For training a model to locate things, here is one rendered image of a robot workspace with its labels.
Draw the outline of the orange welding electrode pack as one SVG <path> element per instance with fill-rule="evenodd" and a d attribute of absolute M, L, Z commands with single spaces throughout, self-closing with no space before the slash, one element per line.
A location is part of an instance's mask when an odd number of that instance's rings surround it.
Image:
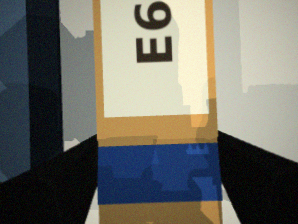
<path fill-rule="evenodd" d="M 213 1 L 92 1 L 99 224 L 223 224 Z"/>

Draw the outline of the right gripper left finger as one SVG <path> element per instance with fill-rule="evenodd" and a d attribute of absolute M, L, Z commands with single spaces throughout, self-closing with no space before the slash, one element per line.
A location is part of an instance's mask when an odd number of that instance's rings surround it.
<path fill-rule="evenodd" d="M 97 134 L 0 182 L 0 224 L 85 224 L 98 179 Z"/>

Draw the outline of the dark blue low platform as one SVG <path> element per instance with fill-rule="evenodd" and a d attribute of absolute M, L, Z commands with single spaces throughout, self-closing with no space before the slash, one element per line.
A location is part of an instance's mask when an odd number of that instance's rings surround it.
<path fill-rule="evenodd" d="M 0 0 L 0 182 L 61 152 L 59 0 Z"/>

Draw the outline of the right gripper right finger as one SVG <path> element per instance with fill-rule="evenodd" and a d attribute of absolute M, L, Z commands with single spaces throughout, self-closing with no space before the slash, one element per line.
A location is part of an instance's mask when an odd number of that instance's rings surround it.
<path fill-rule="evenodd" d="M 240 224 L 298 224 L 298 162 L 218 130 L 222 185 Z"/>

